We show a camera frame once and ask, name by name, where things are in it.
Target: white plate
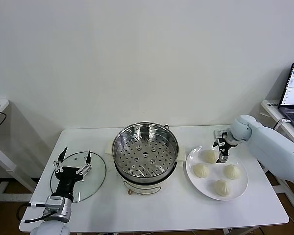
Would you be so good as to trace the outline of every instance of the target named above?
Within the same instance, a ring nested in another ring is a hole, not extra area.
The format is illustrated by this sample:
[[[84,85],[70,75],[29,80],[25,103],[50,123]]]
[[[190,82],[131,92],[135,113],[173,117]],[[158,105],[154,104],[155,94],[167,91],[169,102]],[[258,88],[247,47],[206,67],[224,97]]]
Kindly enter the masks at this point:
[[[186,173],[192,184],[206,196],[220,201],[230,201],[238,198],[239,196],[242,196],[248,186],[248,175],[244,165],[234,154],[231,154],[227,162],[224,164],[207,163],[202,156],[202,152],[208,149],[210,148],[197,147],[189,153],[186,159]],[[195,175],[194,166],[198,163],[205,163],[208,165],[210,169],[210,174],[208,177],[199,178]],[[231,180],[225,176],[224,168],[230,164],[237,165],[241,169],[241,177],[239,179]],[[231,193],[229,196],[222,197],[215,192],[214,182],[217,180],[227,180],[229,182],[231,187]]]

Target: wooden floor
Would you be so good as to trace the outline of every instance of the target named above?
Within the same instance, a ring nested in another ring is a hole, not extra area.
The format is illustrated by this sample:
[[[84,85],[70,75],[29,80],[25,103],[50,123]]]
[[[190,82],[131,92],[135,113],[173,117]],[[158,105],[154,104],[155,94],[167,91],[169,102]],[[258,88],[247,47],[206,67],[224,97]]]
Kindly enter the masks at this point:
[[[275,178],[269,173],[266,174],[272,185],[277,185]],[[29,193],[18,182],[10,182],[5,193]],[[278,195],[281,203],[283,204],[286,212],[289,216],[294,219],[294,208],[289,203],[287,197],[284,194]],[[0,235],[24,235],[28,233],[23,233],[19,230],[19,222],[16,219],[15,212],[18,206],[22,202],[0,202]],[[277,225],[277,226],[266,226],[262,227],[265,235],[294,235],[294,223],[290,220],[288,224]],[[222,230],[208,230],[208,231],[194,231],[196,235],[223,235]],[[141,235],[143,233],[134,233],[133,235]],[[167,232],[167,233],[153,233],[153,235],[194,235],[192,231],[183,232]],[[262,235],[260,229],[253,231],[254,235]]]

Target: white wall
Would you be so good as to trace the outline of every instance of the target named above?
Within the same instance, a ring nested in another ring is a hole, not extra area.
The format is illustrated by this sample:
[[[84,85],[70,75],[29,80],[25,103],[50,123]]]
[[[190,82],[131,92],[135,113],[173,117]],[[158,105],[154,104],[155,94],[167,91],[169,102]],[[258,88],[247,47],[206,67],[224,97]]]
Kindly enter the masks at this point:
[[[65,128],[230,123],[292,62],[294,0],[0,1],[0,145],[39,169]]]

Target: robotic arm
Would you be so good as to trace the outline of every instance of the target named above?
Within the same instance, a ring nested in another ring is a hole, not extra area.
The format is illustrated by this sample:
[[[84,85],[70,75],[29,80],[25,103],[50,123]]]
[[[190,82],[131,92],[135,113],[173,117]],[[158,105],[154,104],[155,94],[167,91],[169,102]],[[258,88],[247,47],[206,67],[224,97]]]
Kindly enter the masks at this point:
[[[32,208],[44,207],[43,216],[32,220],[21,220],[23,223],[30,223],[39,220],[45,220],[39,227],[32,230],[30,235],[69,235],[70,230],[64,226],[71,216],[71,204],[74,200],[73,189],[76,182],[81,181],[91,170],[91,153],[88,152],[86,163],[83,167],[62,166],[66,150],[59,155],[56,161],[53,161],[55,167],[55,176],[59,180],[56,192],[48,196],[46,202],[31,202],[25,206]]]
[[[294,183],[294,143],[252,116],[241,115],[227,130],[216,130],[215,138],[214,147],[219,147],[217,163],[227,161],[230,148],[245,143],[272,174]]]

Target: steamed bun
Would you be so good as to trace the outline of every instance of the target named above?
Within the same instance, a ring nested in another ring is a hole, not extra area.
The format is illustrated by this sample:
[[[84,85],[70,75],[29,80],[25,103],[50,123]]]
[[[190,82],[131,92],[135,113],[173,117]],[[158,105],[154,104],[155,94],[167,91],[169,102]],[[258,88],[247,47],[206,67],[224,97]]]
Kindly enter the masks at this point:
[[[206,178],[209,175],[210,171],[206,164],[198,163],[194,166],[194,173],[199,178]]]
[[[217,153],[213,149],[205,150],[202,152],[203,158],[205,161],[209,163],[216,163],[217,161]]]
[[[225,197],[230,195],[231,188],[229,183],[226,180],[218,180],[214,184],[215,191],[217,194]]]
[[[237,165],[227,165],[225,167],[224,173],[227,178],[236,180],[241,176],[241,169]]]

